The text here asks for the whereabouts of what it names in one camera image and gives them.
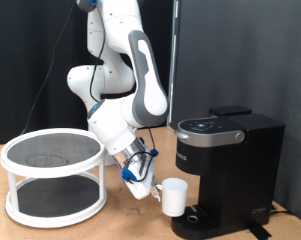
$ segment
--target white cup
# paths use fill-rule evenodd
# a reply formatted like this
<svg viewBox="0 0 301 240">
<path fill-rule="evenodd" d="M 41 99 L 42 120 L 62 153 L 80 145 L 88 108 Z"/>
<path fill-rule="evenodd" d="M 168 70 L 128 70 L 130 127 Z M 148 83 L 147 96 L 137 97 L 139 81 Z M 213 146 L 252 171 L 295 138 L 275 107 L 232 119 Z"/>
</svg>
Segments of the white cup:
<svg viewBox="0 0 301 240">
<path fill-rule="evenodd" d="M 184 214 L 186 207 L 188 183 L 180 178 L 167 178 L 162 185 L 162 212 L 170 217 L 179 217 Z"/>
</svg>

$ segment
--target coffee machine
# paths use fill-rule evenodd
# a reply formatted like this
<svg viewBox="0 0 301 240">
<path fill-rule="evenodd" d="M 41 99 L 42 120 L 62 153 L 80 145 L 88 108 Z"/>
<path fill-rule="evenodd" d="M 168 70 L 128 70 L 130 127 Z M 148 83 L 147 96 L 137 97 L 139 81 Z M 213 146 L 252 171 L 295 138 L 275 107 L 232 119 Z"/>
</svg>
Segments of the coffee machine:
<svg viewBox="0 0 301 240">
<path fill-rule="evenodd" d="M 210 116 L 175 131 L 177 167 L 201 178 L 198 205 L 172 218 L 172 230 L 208 239 L 250 229 L 267 239 L 284 124 L 241 106 L 211 108 Z"/>
</svg>

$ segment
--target black cable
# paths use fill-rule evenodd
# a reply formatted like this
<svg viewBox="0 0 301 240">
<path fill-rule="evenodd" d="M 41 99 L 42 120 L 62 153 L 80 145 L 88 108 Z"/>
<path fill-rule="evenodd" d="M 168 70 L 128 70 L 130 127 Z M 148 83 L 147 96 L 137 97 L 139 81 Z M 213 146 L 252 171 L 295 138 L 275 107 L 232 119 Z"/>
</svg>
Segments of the black cable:
<svg viewBox="0 0 301 240">
<path fill-rule="evenodd" d="M 148 167 L 147 167 L 147 171 L 146 171 L 146 174 L 144 175 L 144 177 L 142 179 L 139 179 L 139 180 L 133 180 L 132 178 L 128 178 L 128 180 L 132 181 L 132 182 L 142 182 L 143 180 L 146 179 L 147 175 L 148 175 L 148 172 L 149 172 L 149 168 L 150 168 L 150 165 L 151 165 L 151 162 L 152 162 L 152 159 L 153 159 L 153 155 L 151 155 L 151 159 L 149 161 L 149 164 L 148 164 Z"/>
<path fill-rule="evenodd" d="M 270 212 L 270 216 L 273 216 L 273 215 L 276 215 L 278 213 L 286 213 L 286 214 L 291 214 L 291 215 L 294 215 L 292 212 L 290 211 L 273 211 L 273 212 Z"/>
<path fill-rule="evenodd" d="M 152 132 L 151 132 L 150 127 L 148 127 L 148 130 L 149 130 L 149 133 L 150 133 L 150 136 L 151 136 L 151 139 L 152 139 L 153 149 L 156 149 L 156 144 L 154 143 L 154 140 L 153 140 L 153 136 L 152 136 Z"/>
<path fill-rule="evenodd" d="M 40 96 L 40 94 L 41 94 L 41 92 L 42 92 L 44 86 L 46 85 L 49 76 L 50 76 L 50 73 L 51 73 L 51 70 L 52 70 L 52 67 L 53 67 L 53 64 L 54 64 L 54 56 L 55 56 L 55 53 L 56 53 L 57 46 L 58 46 L 59 41 L 60 41 L 60 39 L 61 39 L 61 37 L 62 37 L 62 35 L 63 35 L 63 33 L 64 33 L 64 30 L 66 29 L 66 27 L 67 27 L 67 25 L 68 25 L 68 22 L 69 22 L 69 19 L 70 19 L 70 16 L 71 16 L 71 13 L 72 13 L 72 10 L 73 10 L 73 7 L 74 7 L 75 3 L 76 3 L 76 0 L 73 1 L 73 3 L 72 3 L 70 12 L 69 12 L 68 17 L 67 17 L 67 20 L 66 20 L 66 23 L 65 23 L 65 25 L 64 25 L 63 28 L 62 28 L 62 31 L 61 31 L 61 33 L 60 33 L 60 35 L 59 35 L 59 38 L 58 38 L 58 40 L 57 40 L 57 42 L 56 42 L 56 45 L 54 46 L 53 53 L 52 53 L 52 59 L 51 59 L 51 63 L 50 63 L 50 67 L 49 67 L 48 73 L 47 73 L 47 75 L 46 75 L 45 80 L 43 81 L 43 83 L 42 83 L 42 85 L 41 85 L 41 88 L 40 88 L 40 90 L 39 90 L 39 92 L 38 92 L 38 94 L 37 94 L 37 96 L 36 96 L 34 102 L 33 102 L 33 105 L 32 105 L 32 108 L 31 108 L 31 111 L 30 111 L 30 114 L 29 114 L 29 117 L 28 117 L 28 121 L 27 121 L 26 127 L 23 129 L 23 131 L 20 133 L 20 135 L 25 134 L 26 131 L 27 131 L 27 128 L 29 127 L 29 122 L 30 122 L 30 119 L 31 119 L 31 116 L 32 116 L 34 107 L 35 107 L 35 105 L 37 104 L 37 101 L 38 101 L 38 99 L 39 99 L 39 96 Z"/>
<path fill-rule="evenodd" d="M 102 27 L 103 27 L 103 43 L 102 43 L 102 48 L 101 48 L 101 51 L 99 53 L 99 57 L 96 61 L 96 64 L 94 66 L 94 69 L 93 69 L 93 74 L 92 74 L 92 78 L 91 78 L 91 83 L 90 83 L 90 96 L 92 97 L 93 100 L 95 100 L 96 102 L 99 102 L 97 99 L 94 98 L 94 96 L 92 95 L 92 83 L 93 83 L 93 80 L 94 80 L 94 75 L 96 73 L 96 69 L 97 69 L 97 66 L 98 66 L 98 62 L 100 60 L 100 57 L 103 53 L 103 49 L 104 49 L 104 45 L 105 45 L 105 42 L 106 42 L 106 29 L 104 27 L 104 23 L 103 23 L 103 19 L 102 19 L 102 16 L 101 16 L 101 12 L 100 12 L 100 9 L 98 8 L 98 5 L 96 5 L 96 8 L 99 12 L 99 16 L 100 16 L 100 20 L 101 20 L 101 23 L 102 23 Z"/>
<path fill-rule="evenodd" d="M 132 159 L 135 155 L 137 155 L 137 154 L 142 154 L 142 156 L 143 156 L 144 154 L 148 154 L 148 155 L 151 156 L 151 159 L 150 159 L 150 161 L 149 161 L 149 164 L 148 164 L 148 167 L 147 167 L 147 171 L 146 171 L 146 174 L 144 175 L 144 177 L 143 177 L 142 179 L 139 179 L 139 180 L 133 180 L 133 179 L 130 177 L 130 178 L 128 178 L 128 181 L 129 181 L 130 183 L 132 183 L 132 182 L 142 182 L 143 180 L 146 179 L 146 177 L 147 177 L 147 175 L 148 175 L 148 172 L 149 172 L 149 167 L 150 167 L 151 162 L 152 162 L 152 159 L 153 159 L 153 157 L 154 157 L 154 155 L 153 155 L 152 153 L 149 153 L 149 152 L 137 152 L 137 153 L 133 154 L 133 155 L 129 158 L 129 160 L 127 161 L 128 163 L 126 164 L 126 166 L 129 166 L 129 163 L 130 163 L 131 159 Z"/>
</svg>

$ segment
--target two-tier stand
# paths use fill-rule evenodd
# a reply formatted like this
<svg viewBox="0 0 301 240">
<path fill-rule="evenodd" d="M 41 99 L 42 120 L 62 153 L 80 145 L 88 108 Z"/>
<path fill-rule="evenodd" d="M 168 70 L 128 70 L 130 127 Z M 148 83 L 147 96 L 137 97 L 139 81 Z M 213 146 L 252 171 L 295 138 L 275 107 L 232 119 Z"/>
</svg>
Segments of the two-tier stand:
<svg viewBox="0 0 301 240">
<path fill-rule="evenodd" d="M 38 228 L 72 225 L 104 206 L 105 147 L 77 129 L 31 132 L 8 142 L 1 164 L 8 171 L 6 210 L 15 221 Z M 99 177 L 86 172 L 99 166 Z M 26 177 L 16 183 L 16 175 Z"/>
</svg>

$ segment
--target wooden table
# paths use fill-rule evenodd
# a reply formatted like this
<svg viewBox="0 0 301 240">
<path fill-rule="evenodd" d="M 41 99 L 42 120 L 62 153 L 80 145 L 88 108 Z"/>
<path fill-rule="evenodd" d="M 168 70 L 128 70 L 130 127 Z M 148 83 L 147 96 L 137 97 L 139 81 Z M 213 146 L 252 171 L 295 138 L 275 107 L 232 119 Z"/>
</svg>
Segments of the wooden table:
<svg viewBox="0 0 301 240">
<path fill-rule="evenodd" d="M 158 182 L 165 178 L 178 177 L 189 184 L 187 205 L 197 204 L 199 177 L 186 174 L 175 166 L 177 138 L 173 129 L 161 127 L 152 129 L 156 147 L 160 152 L 155 167 Z M 138 130 L 149 148 L 151 138 L 147 130 Z M 90 172 L 98 174 L 98 168 Z M 9 219 L 5 212 L 6 195 L 9 192 L 7 171 L 0 165 L 0 239 L 180 239 L 171 230 L 171 218 L 161 212 L 157 199 L 148 196 L 143 200 L 135 199 L 125 186 L 117 166 L 106 168 L 106 187 L 108 200 L 104 208 L 92 218 L 69 227 L 59 229 L 36 229 L 22 226 Z M 278 210 L 281 206 L 274 203 Z M 272 238 L 301 240 L 301 220 L 293 215 L 277 214 L 264 226 Z M 241 231 L 214 239 L 256 240 L 249 231 Z"/>
</svg>

